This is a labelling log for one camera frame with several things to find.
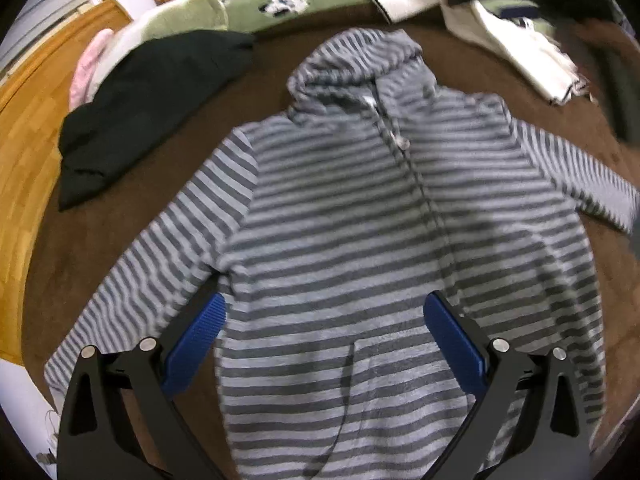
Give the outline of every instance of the brown bed sheet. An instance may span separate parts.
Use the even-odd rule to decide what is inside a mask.
[[[24,299],[22,352],[33,381],[49,397],[43,366],[116,259],[172,199],[233,126],[259,121],[289,103],[286,80],[322,41],[350,26],[404,28],[424,49],[439,84],[465,92],[495,92],[514,116],[563,136],[640,186],[640,152],[620,145],[595,104],[574,98],[547,104],[508,63],[450,35],[437,12],[390,27],[372,6],[332,10],[293,20],[258,38],[249,72],[211,98],[164,145],[108,192],[58,212],[49,202],[31,259]],[[640,266],[626,238],[585,218],[602,289],[607,359],[607,415],[598,441],[640,393]],[[216,399],[213,360],[201,367],[177,405],[205,450],[229,474],[234,467]],[[148,442],[145,452],[153,455]]]

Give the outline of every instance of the gray striped jacket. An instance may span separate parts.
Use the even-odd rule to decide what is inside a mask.
[[[577,209],[628,232],[637,190],[498,96],[438,86],[402,30],[335,36],[288,88],[290,110],[234,130],[120,257],[47,363],[52,390],[82,346],[159,335],[215,269],[244,478],[420,478],[473,402],[424,326],[436,289],[489,336],[564,345],[596,422],[602,310]]]

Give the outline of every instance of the wooden headboard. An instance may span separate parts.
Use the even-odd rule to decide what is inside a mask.
[[[43,43],[0,87],[0,358],[16,364],[22,364],[24,283],[60,172],[58,136],[76,62],[98,31],[130,21],[116,0],[101,1]]]

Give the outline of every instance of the blue gripper pad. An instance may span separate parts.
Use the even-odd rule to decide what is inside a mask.
[[[484,396],[488,385],[484,359],[465,335],[456,318],[433,292],[424,300],[424,323],[433,335],[460,388],[476,398]]]
[[[167,397],[187,389],[225,319],[225,300],[214,294],[165,359],[162,391]]]

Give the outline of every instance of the hoodie pocket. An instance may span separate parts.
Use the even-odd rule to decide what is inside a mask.
[[[344,388],[344,418],[315,478],[421,478],[470,407],[424,327],[356,341]]]

